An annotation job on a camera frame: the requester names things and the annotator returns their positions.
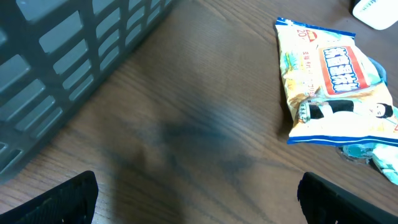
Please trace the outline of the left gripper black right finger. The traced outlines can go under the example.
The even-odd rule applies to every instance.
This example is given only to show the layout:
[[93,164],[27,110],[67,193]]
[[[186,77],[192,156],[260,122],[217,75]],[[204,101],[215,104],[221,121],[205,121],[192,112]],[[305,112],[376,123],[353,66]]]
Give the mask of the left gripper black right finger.
[[297,199],[309,224],[397,224],[397,216],[313,172],[304,173]]

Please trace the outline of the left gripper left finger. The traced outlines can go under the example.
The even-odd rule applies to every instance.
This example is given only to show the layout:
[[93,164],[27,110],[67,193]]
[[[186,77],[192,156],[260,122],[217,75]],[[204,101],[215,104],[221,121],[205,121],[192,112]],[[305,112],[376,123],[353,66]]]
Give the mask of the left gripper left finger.
[[95,174],[87,170],[1,214],[1,224],[90,224],[97,198]]

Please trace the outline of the teal mouthwash bottle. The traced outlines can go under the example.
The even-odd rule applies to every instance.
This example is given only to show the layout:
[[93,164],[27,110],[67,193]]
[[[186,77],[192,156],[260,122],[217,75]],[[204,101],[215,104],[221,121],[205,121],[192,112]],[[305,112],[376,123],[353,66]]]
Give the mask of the teal mouthwash bottle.
[[[369,57],[371,63],[375,66],[380,79],[388,86],[387,72],[385,68],[377,61]],[[344,159],[354,161],[355,163],[368,164],[373,158],[373,150],[376,148],[376,143],[365,143],[365,144],[350,144],[345,146],[339,146],[337,152]]]

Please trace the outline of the teal wet wipes pack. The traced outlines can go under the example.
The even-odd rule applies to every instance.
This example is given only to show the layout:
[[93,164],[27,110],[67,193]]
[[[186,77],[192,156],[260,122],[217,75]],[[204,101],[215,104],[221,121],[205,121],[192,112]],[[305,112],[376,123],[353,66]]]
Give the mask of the teal wet wipes pack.
[[376,144],[373,149],[373,161],[381,173],[397,185],[397,147]]

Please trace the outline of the yellow snack bag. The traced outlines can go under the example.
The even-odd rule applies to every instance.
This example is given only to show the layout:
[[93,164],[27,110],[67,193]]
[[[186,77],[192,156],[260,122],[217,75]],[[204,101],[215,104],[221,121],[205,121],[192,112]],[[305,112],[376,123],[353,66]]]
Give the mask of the yellow snack bag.
[[293,119],[288,142],[397,145],[397,110],[355,34],[279,17],[280,75]]

